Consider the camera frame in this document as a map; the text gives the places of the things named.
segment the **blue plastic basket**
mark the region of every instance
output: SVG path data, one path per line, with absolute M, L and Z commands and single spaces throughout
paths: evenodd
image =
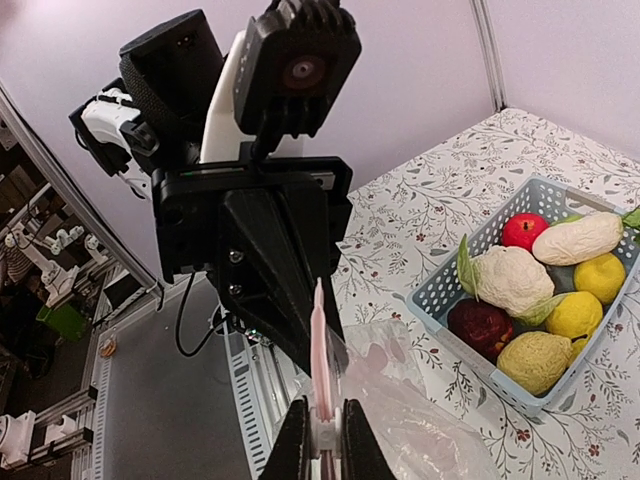
M 549 223 L 570 215 L 580 213 L 576 208 L 598 211 L 625 213 L 624 210 L 597 197 L 585 194 L 575 188 L 541 177 L 531 177 L 520 187 L 495 214 L 469 237 L 469 251 L 475 257 L 484 253 L 490 246 L 498 245 L 505 223 L 515 214 L 524 212 L 538 213 Z M 639 262 L 640 247 L 633 242 L 634 230 L 625 229 L 624 238 L 612 252 L 624 264 L 627 279 L 615 301 L 605 307 L 605 316 L 593 334 L 591 341 L 582 350 L 575 362 L 567 369 L 555 386 L 540 396 L 534 396 L 515 383 L 495 365 L 480 356 L 467 344 L 447 329 L 447 314 L 459 300 L 468 297 L 458 282 L 456 271 L 457 252 L 451 254 L 442 264 L 409 295 L 409 310 L 422 320 L 427 328 L 446 348 L 464 361 L 489 387 L 516 410 L 529 417 L 535 417 L 553 400 L 571 377 L 578 365 L 602 334 L 607 323 L 616 311 L 624 292 L 628 289 Z M 573 291 L 573 270 L 575 267 L 547 267 L 556 284 L 556 294 Z M 529 330 L 514 322 L 516 334 Z M 542 330 L 544 325 L 534 330 Z

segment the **red apple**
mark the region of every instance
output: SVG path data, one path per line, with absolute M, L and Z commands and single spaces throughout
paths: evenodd
M 449 330 L 490 362 L 513 338 L 513 322 L 507 312 L 473 298 L 460 300 L 447 317 Z
M 533 248 L 538 235 L 549 228 L 547 221 L 535 213 L 519 213 L 509 219 L 502 230 L 505 247 L 520 247 L 527 251 Z

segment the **yellow lemon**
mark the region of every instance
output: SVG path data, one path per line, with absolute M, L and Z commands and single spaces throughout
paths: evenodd
M 573 283 L 580 292 L 591 292 L 603 305 L 613 302 L 625 278 L 624 265 L 618 258 L 605 253 L 582 262 L 573 274 Z
M 580 355 L 580 352 L 587 346 L 589 340 L 589 338 L 580 338 L 571 344 L 571 358 L 569 359 L 569 365 L 578 358 L 578 355 Z
M 590 292 L 573 292 L 553 309 L 547 318 L 549 333 L 575 339 L 587 335 L 587 340 L 602 321 L 602 304 Z

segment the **screw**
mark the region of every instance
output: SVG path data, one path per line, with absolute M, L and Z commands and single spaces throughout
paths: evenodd
M 229 285 L 229 293 L 231 295 L 240 295 L 242 293 L 242 285 Z
M 242 260 L 244 260 L 244 253 L 239 252 L 238 250 L 229 250 L 229 261 L 234 265 L 237 265 Z

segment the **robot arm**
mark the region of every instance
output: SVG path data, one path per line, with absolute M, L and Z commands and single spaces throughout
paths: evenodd
M 272 1 L 226 61 L 202 11 L 184 14 L 120 50 L 122 78 L 101 94 L 115 101 L 104 106 L 99 95 L 70 117 L 109 175 L 132 157 L 153 171 L 165 280 L 206 271 L 232 317 L 307 373 L 318 278 L 327 324 L 342 336 L 330 275 L 352 171 L 338 157 L 269 155 L 285 135 L 317 133 L 360 54 L 355 22 L 338 3 Z M 355 400 L 344 405 L 340 442 L 343 478 L 393 479 Z M 310 478 L 310 445 L 308 405 L 294 402 L 262 478 Z

